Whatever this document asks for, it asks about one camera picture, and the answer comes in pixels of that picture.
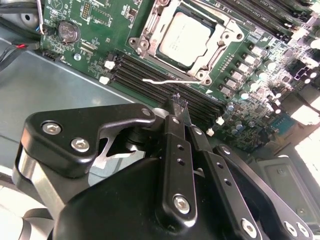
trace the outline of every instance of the motherboard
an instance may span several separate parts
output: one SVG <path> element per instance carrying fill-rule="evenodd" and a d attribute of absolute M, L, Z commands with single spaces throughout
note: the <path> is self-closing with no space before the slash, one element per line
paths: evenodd
<path fill-rule="evenodd" d="M 319 77 L 319 14 L 317 0 L 46 0 L 41 48 L 152 107 L 178 94 L 208 136 L 252 152 Z"/>

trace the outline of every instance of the black mechanical linkage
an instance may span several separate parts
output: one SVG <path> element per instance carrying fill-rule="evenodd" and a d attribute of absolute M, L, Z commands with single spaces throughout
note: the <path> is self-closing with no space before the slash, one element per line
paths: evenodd
<path fill-rule="evenodd" d="M 187 106 L 176 94 L 157 115 L 134 103 L 27 118 L 13 179 L 48 208 L 52 239 L 311 240 L 228 146 L 212 150 Z M 88 185 L 93 161 L 136 150 L 145 158 Z"/>

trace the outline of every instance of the black ram slot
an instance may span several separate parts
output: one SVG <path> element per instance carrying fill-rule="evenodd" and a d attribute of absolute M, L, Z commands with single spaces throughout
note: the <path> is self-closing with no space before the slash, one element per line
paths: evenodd
<path fill-rule="evenodd" d="M 181 84 L 155 85 L 143 82 L 142 79 L 164 81 L 168 76 L 160 71 L 127 55 L 117 59 L 112 81 L 123 85 L 159 104 L 164 104 L 173 94 L 179 93 L 188 102 L 190 118 L 193 123 L 205 128 L 212 119 L 223 114 L 223 106 L 203 93 Z"/>
<path fill-rule="evenodd" d="M 269 16 L 273 22 L 278 23 L 280 26 L 289 29 L 293 26 L 292 21 L 288 21 L 287 16 L 283 15 L 276 7 L 273 7 L 266 0 L 247 0 L 255 8 L 259 9 L 265 16 Z"/>
<path fill-rule="evenodd" d="M 271 36 L 274 36 L 275 38 L 286 43 L 289 42 L 290 37 L 292 36 L 291 32 L 288 34 L 284 33 L 287 31 L 285 28 L 273 23 L 270 19 L 268 19 L 268 16 L 264 16 L 263 14 L 255 10 L 255 8 L 248 6 L 247 4 L 245 4 L 245 1 L 217 0 L 217 2 L 227 7 L 231 11 L 239 14 L 244 19 L 261 28 Z"/>
<path fill-rule="evenodd" d="M 301 10 L 297 10 L 297 9 L 293 8 L 292 7 L 293 4 L 289 5 L 281 0 L 268 0 L 268 1 L 272 4 L 274 4 L 280 10 L 288 13 L 291 17 L 293 17 L 295 19 L 299 19 L 303 22 L 307 22 L 309 20 L 308 14 L 301 11 Z"/>

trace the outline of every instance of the cpu socket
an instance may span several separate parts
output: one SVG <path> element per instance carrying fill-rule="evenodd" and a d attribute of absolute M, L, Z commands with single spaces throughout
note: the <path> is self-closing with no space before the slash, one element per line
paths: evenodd
<path fill-rule="evenodd" d="M 210 85 L 209 73 L 228 46 L 244 33 L 235 20 L 201 0 L 155 0 L 140 37 L 129 44 L 137 54 L 177 78 Z"/>

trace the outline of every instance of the red wire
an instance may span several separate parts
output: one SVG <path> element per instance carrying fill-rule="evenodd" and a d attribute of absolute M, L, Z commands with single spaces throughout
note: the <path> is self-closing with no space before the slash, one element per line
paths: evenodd
<path fill-rule="evenodd" d="M 24 48 L 26 45 L 25 44 L 19 44 L 19 45 L 17 45 L 16 47 L 18 48 L 18 49 L 21 49 L 21 48 Z"/>

